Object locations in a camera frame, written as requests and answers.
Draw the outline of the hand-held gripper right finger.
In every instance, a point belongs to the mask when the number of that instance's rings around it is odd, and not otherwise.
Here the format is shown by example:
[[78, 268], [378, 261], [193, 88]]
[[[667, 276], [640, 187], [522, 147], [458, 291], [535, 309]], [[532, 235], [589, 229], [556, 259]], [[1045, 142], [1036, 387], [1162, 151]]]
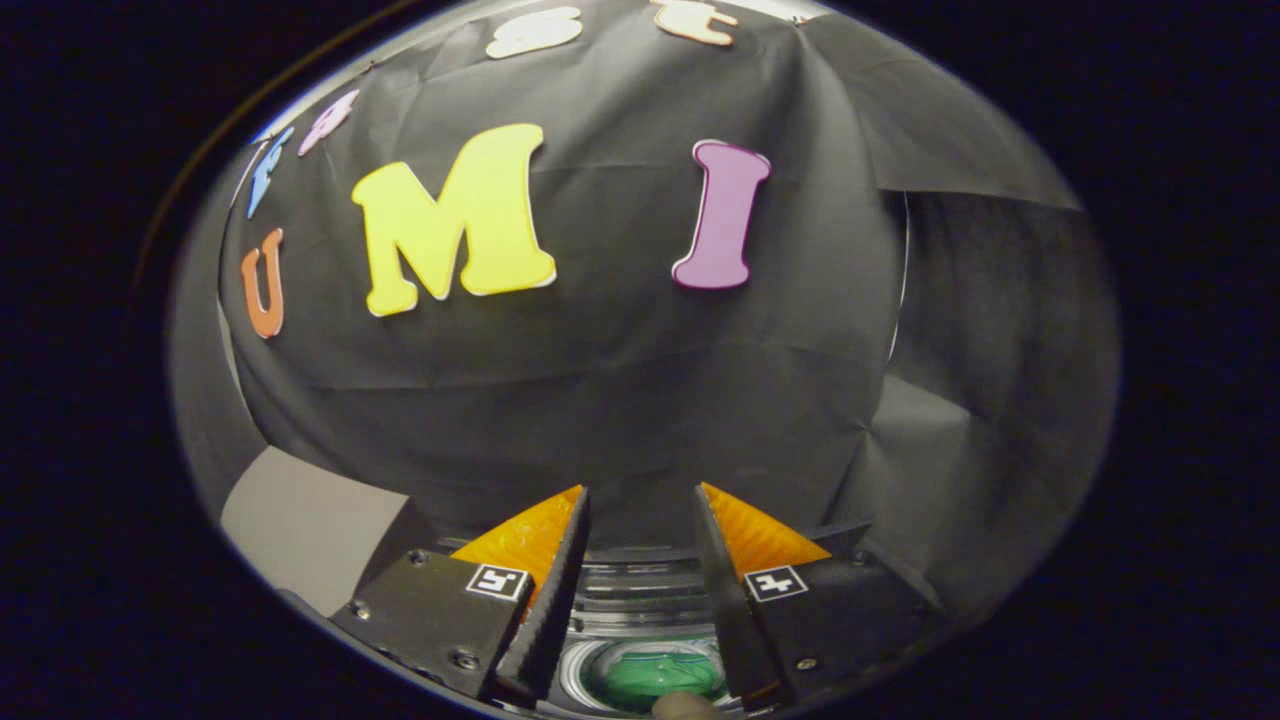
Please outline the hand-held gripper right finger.
[[943, 605], [873, 552], [827, 550], [707, 483], [694, 496], [724, 676], [748, 712], [832, 705], [941, 637]]

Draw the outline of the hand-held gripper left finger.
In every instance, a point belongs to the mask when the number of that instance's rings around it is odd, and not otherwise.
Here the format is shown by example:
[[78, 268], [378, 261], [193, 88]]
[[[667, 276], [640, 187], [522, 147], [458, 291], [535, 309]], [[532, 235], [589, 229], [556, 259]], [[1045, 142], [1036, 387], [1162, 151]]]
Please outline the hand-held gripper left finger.
[[330, 620], [426, 682], [475, 701], [541, 701], [561, 659], [590, 534], [581, 486], [451, 553], [399, 544]]

